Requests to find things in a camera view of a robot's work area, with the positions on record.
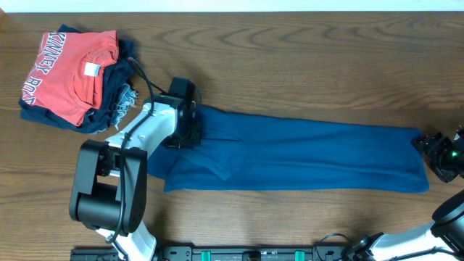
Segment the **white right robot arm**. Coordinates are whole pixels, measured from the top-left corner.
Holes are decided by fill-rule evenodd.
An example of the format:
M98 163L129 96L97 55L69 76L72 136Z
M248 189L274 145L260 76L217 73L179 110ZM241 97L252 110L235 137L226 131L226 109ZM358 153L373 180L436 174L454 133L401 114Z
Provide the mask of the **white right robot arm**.
M463 177L463 126L450 139L442 133L417 137L415 149L444 183ZM433 213L432 221L403 233L378 233L346 249L343 260L462 260L463 192L450 197Z

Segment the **teal blue t-shirt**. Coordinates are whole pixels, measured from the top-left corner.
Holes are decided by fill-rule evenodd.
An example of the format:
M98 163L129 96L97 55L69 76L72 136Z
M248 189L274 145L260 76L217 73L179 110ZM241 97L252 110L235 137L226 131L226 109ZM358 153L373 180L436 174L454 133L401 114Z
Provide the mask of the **teal blue t-shirt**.
M427 191L414 128L199 110L201 143L157 148L148 173L166 191L372 189Z

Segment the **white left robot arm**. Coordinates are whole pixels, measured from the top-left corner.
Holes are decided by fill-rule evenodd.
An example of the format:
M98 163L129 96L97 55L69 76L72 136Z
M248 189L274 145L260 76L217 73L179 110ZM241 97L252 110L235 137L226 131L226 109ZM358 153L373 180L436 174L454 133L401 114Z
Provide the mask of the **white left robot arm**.
M149 99L119 133L83 143L69 214L103 236L109 247L74 249L71 260L157 260L157 240L142 220L147 161L159 146L199 144L198 108L199 102L191 97L161 95Z

